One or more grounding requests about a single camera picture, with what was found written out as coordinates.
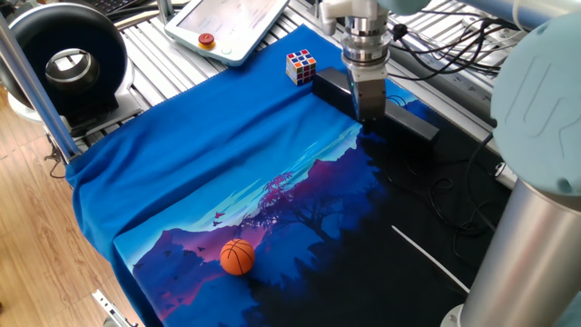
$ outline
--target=small orange ball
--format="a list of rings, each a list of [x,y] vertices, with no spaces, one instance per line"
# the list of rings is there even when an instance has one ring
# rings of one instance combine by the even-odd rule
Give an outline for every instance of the small orange ball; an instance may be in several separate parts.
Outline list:
[[[220,264],[229,274],[235,276],[245,274],[254,265],[254,249],[241,239],[229,241],[220,251]]]

